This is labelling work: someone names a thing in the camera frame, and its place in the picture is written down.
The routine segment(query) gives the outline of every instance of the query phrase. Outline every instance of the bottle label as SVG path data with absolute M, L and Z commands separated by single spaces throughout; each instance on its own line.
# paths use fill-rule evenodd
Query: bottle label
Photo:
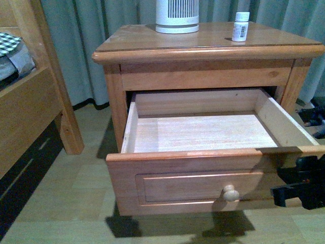
M 234 42 L 246 41 L 247 31 L 248 31 L 248 22 L 235 23 L 232 40 Z

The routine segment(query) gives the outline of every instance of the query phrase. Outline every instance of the barcode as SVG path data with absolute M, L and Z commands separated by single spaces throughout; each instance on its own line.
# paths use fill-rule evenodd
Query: barcode
M 242 29 L 240 31 L 240 38 L 245 37 L 245 30 L 246 30 L 246 27 L 245 26 L 242 26 Z

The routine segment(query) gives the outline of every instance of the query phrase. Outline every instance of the white pill bottle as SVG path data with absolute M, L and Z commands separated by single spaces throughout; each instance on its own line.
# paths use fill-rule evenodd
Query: white pill bottle
M 234 42 L 246 41 L 248 31 L 249 12 L 237 12 L 234 23 L 233 38 Z

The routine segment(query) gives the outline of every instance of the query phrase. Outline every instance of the air purifier vent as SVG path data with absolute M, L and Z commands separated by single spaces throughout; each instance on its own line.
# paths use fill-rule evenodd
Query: air purifier vent
M 192 18 L 199 15 L 199 0 L 169 0 L 168 18 Z

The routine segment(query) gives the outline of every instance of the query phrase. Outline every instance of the raised drawer panel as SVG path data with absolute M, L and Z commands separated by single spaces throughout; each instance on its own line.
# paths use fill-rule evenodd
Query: raised drawer panel
M 199 172 L 137 175 L 141 204 L 183 201 L 221 201 L 223 188 L 233 185 L 240 200 L 271 199 L 270 187 L 284 184 L 276 174 L 263 172 Z

